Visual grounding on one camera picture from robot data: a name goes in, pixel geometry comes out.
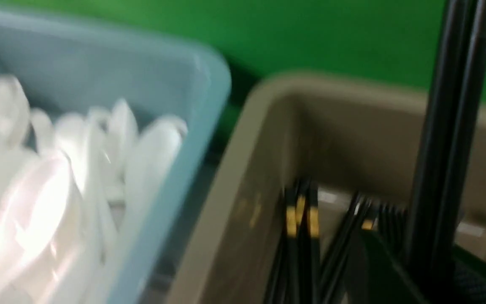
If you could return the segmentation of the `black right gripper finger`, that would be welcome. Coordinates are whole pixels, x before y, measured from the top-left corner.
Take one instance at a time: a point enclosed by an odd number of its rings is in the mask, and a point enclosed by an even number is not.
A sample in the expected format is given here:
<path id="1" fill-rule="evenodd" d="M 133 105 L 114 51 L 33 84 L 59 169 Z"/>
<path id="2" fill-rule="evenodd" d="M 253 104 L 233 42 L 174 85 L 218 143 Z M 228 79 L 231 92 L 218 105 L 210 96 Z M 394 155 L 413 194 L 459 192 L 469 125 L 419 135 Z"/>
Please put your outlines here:
<path id="1" fill-rule="evenodd" d="M 359 231 L 361 304 L 486 304 L 486 262 L 454 246 L 443 271 L 413 279 L 378 233 Z"/>

